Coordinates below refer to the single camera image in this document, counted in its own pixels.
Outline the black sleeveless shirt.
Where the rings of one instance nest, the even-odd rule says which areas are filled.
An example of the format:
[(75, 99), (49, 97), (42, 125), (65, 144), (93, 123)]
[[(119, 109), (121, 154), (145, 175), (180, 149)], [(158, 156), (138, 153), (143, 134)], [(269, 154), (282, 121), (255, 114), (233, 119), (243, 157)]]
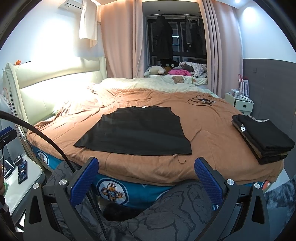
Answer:
[(74, 147), (138, 156), (192, 154), (180, 117), (161, 106), (131, 106), (104, 114)]

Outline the blue patterned bed sheet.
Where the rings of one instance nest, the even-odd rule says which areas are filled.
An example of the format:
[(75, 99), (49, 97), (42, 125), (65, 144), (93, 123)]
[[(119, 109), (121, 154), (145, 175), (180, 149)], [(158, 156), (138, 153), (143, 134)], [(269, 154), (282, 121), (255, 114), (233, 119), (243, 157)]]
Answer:
[(177, 184), (196, 179), (194, 161), (204, 157), (227, 179), (246, 186), (276, 180), (281, 164), (260, 165), (243, 141), (228, 147), (210, 146), (208, 141), (191, 142), (192, 154), (137, 156), (97, 152), (74, 146), (74, 141), (57, 145), (75, 164), (82, 166), (89, 157), (99, 161), (95, 191), (102, 198), (127, 207), (146, 209)]

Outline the smartphone with lit screen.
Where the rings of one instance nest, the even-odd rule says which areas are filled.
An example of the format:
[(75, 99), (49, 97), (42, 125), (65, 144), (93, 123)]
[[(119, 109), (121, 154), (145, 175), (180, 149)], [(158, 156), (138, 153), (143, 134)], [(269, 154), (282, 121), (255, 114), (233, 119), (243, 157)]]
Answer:
[(27, 161), (24, 160), (18, 165), (18, 184), (23, 183), (28, 178)]

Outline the white side table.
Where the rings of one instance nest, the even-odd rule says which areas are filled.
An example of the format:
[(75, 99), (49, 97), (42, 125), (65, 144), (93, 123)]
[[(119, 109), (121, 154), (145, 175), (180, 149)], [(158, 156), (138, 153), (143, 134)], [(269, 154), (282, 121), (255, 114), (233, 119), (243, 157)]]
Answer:
[(23, 155), (23, 160), (27, 161), (28, 178), (18, 183), (18, 168), (15, 168), (11, 175), (6, 179), (8, 190), (5, 193), (6, 204), (9, 206), (11, 218), (16, 225), (25, 213), (29, 192), (35, 183), (43, 184), (45, 174), (41, 167), (31, 160), (27, 155)]

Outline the grey lion print trousers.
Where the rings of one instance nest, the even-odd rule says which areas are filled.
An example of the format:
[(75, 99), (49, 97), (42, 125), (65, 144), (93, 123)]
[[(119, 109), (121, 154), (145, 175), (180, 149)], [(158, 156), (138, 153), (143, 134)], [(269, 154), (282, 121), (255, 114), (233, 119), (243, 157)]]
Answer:
[(215, 214), (198, 180), (179, 183), (137, 214), (121, 213), (121, 221), (103, 214), (100, 223), (87, 198), (76, 210), (99, 240), (195, 240)]

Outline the cream padded headboard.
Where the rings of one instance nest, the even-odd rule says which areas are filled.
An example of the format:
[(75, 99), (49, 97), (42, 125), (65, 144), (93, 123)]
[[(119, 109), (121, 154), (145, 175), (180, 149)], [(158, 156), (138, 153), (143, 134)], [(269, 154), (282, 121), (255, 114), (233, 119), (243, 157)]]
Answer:
[(3, 94), (18, 118), (35, 125), (106, 78), (104, 56), (35, 60), (20, 65), (8, 62), (3, 69)]

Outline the cream bed sheet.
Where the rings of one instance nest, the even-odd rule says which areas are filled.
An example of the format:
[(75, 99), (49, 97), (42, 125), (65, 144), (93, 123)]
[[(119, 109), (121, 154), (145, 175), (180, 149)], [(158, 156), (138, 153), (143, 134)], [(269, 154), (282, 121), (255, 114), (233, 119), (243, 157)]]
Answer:
[(208, 83), (207, 78), (196, 78), (191, 76), (182, 76), (184, 83), (175, 84), (172, 76), (176, 75), (153, 75), (150, 77), (142, 78), (106, 78), (99, 84), (93, 84), (89, 86), (89, 89), (93, 92), (100, 90), (135, 90), (135, 89), (149, 89), (167, 93), (175, 92), (189, 92), (198, 91), (204, 92)]

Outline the striped gift bag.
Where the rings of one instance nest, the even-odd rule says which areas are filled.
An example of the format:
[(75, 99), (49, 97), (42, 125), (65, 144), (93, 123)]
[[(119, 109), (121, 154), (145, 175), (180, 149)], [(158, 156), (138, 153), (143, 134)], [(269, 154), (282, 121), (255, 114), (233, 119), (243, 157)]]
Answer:
[(238, 83), (239, 94), (249, 98), (249, 81), (243, 79), (241, 74), (238, 74)]

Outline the brown teddy bear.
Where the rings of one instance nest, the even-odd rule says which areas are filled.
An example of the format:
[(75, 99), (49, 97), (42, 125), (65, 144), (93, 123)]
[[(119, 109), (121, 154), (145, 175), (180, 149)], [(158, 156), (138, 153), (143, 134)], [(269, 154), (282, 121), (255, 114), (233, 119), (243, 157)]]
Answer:
[(173, 79), (175, 84), (184, 83), (184, 78), (182, 76), (180, 76), (180, 75), (172, 76), (172, 79)]

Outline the pink garment on bed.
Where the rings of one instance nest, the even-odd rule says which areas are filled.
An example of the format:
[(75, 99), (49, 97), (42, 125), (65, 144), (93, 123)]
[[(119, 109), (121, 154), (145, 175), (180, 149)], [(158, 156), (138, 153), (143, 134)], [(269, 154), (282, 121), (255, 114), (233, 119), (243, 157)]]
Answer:
[(191, 72), (185, 69), (172, 69), (168, 72), (169, 75), (192, 76)]

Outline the cream plush toy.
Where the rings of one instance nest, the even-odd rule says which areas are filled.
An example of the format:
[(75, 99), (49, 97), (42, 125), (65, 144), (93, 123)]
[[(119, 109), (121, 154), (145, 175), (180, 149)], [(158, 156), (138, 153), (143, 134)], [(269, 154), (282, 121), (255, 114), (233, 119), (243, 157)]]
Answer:
[(165, 74), (165, 69), (161, 66), (154, 65), (149, 68), (144, 73), (144, 77), (149, 77), (151, 75), (163, 75)]

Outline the white hanging garment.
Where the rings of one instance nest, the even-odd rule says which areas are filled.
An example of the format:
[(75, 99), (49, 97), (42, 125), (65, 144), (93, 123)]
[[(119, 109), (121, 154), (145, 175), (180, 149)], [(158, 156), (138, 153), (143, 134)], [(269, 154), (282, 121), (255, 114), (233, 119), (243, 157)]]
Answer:
[(79, 25), (79, 39), (89, 41), (90, 48), (97, 44), (97, 5), (90, 0), (82, 1)]

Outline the dark hanging coat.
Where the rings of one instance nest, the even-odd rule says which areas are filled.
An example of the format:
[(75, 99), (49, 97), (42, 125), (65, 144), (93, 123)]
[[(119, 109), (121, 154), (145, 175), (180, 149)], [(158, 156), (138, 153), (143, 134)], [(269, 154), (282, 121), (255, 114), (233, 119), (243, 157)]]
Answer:
[(167, 19), (160, 15), (156, 19), (154, 29), (154, 39), (156, 40), (157, 60), (164, 61), (173, 58), (173, 29)]

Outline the left pink curtain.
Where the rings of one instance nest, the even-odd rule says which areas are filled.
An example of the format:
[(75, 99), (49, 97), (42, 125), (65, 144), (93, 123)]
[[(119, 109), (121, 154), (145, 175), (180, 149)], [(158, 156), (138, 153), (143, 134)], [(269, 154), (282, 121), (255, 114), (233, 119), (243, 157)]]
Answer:
[(142, 1), (114, 1), (103, 5), (101, 32), (108, 77), (143, 77)]

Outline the pink curtain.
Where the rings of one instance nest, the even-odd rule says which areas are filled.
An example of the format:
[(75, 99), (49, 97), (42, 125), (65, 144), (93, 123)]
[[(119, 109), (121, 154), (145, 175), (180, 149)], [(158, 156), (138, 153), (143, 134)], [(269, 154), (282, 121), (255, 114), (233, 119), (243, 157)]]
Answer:
[(101, 32), (108, 77), (143, 77), (142, 1), (114, 1), (103, 5)]
[(205, 29), (208, 88), (219, 97), (238, 86), (243, 70), (240, 28), (235, 9), (219, 1), (197, 1)]

